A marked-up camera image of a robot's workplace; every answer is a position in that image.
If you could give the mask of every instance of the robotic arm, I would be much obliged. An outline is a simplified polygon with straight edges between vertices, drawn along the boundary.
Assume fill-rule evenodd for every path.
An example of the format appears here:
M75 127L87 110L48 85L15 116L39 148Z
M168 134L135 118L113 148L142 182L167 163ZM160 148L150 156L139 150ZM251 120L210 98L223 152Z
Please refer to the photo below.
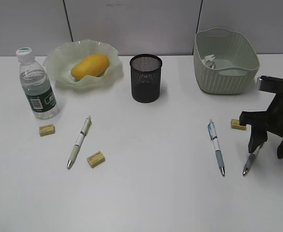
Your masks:
M283 79L261 76L257 80L257 87L264 92L275 93L267 111L245 112L240 115L240 125L251 125L249 153L267 141L267 131L283 138ZM277 149L277 157L283 158L283 140Z

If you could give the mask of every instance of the black mesh pen holder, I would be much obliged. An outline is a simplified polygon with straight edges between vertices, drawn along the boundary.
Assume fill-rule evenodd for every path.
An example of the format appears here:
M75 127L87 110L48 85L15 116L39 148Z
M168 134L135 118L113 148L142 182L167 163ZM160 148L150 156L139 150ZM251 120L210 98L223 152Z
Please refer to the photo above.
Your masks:
M154 102L160 96L162 60L151 54L133 57L131 66L131 90L134 100Z

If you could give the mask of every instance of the bottle cap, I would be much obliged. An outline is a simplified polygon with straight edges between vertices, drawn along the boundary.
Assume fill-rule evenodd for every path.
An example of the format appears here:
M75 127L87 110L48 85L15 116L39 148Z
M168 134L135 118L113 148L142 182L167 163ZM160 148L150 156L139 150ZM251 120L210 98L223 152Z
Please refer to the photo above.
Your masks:
M32 49L29 47L23 47L16 51L16 56L19 62L25 62L28 60L33 60L35 58Z

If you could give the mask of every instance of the gray wall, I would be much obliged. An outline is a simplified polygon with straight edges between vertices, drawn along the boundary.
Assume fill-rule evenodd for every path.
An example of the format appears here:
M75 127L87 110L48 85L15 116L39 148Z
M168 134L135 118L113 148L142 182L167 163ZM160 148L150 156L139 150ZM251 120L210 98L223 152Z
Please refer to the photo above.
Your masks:
M0 0L0 56L25 46L44 56L68 41L62 0Z
M111 44L121 55L192 54L202 0L65 0L75 41ZM257 53L283 53L283 0L204 0L199 30L243 33ZM47 55L71 41L62 0L0 0L0 56L23 46Z
M283 53L283 0L204 0L199 30L224 27L260 54Z
M74 40L108 43L121 55L191 55L200 0L66 0Z

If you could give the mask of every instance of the pen tip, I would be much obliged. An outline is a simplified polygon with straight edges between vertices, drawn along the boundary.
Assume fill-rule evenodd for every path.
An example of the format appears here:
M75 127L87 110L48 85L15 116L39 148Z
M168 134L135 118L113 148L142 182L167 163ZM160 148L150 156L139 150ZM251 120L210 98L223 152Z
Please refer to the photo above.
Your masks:
M66 166L67 169L70 169L72 166L73 162L71 160L68 161L68 165Z
M220 167L220 172L221 172L222 176L225 176L225 168L224 167Z
M246 169L244 169L244 170L243 170L242 175L243 175L243 176L245 176L245 175L247 175L247 174L248 174L248 172L249 172L249 169L248 169L248 168L246 168Z

